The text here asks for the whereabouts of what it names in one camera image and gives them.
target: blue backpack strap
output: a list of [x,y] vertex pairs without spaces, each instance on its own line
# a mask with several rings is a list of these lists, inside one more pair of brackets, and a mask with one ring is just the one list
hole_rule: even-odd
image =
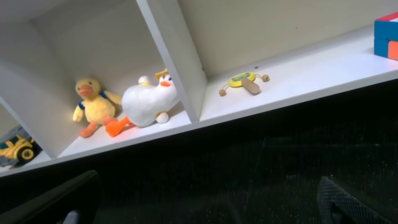
[[106,94],[105,94],[104,91],[101,91],[99,94],[100,94],[104,99],[108,99],[108,97],[106,96]]
[[85,106],[83,105],[82,101],[79,103],[79,107],[80,107],[80,109],[82,109],[82,110],[85,109]]

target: toy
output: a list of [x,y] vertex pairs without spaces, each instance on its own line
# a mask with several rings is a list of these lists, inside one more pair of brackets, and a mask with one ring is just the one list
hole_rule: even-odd
[[374,21],[374,54],[398,60],[398,12]]
[[262,79],[263,82],[268,82],[269,81],[269,76],[268,75],[263,75],[260,76],[258,74],[255,74],[254,72],[244,72],[240,73],[238,75],[235,75],[234,77],[230,78],[228,81],[228,84],[225,85],[218,93],[220,96],[225,96],[226,95],[226,89],[228,87],[245,87],[251,94],[256,95],[260,92],[260,87],[259,85],[254,83],[254,80],[256,77],[259,77]]
[[110,101],[121,105],[121,97],[108,92],[101,91],[100,83],[92,78],[79,80],[76,84],[76,92],[83,101],[79,103],[73,114],[73,120],[81,121],[83,115],[86,115],[90,122],[86,129],[79,132],[79,136],[88,138],[94,134],[98,125],[107,125],[109,122],[117,121],[114,118],[116,108]]
[[162,124],[169,120],[168,110],[179,101],[177,90],[167,69],[156,73],[155,77],[159,81],[157,86],[150,85],[148,77],[140,77],[138,85],[126,90],[122,98],[126,117],[106,125],[110,136],[117,136],[128,124],[146,127],[155,121]]
[[0,166],[24,165],[33,160],[41,148],[21,127],[10,130],[0,139]]

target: orange block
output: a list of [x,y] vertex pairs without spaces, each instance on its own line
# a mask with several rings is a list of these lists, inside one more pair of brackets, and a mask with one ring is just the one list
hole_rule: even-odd
[[388,57],[391,59],[398,60],[398,42],[392,41],[388,43]]

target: yellow hat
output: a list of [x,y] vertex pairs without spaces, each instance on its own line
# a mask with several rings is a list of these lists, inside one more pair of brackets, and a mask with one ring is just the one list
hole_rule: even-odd
[[156,80],[159,80],[161,76],[168,75],[168,74],[169,74],[169,71],[166,68],[165,70],[163,70],[163,71],[161,71],[159,73],[156,73],[155,74],[155,78],[156,78]]

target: yellow toy drum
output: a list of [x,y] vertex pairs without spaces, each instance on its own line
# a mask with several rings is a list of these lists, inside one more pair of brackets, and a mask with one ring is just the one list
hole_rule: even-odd
[[256,79],[256,77],[259,77],[262,79],[263,82],[268,82],[269,76],[268,75],[263,75],[260,76],[258,74],[255,74],[254,72],[244,72],[244,73],[240,73],[238,75],[235,75],[234,77],[230,78],[228,81],[228,84],[225,85],[220,91],[219,94],[220,96],[225,96],[226,95],[226,89],[228,87],[245,87],[245,89],[247,89],[250,93],[252,93],[253,95],[256,95],[260,92],[260,87],[259,85],[254,83],[254,80]]

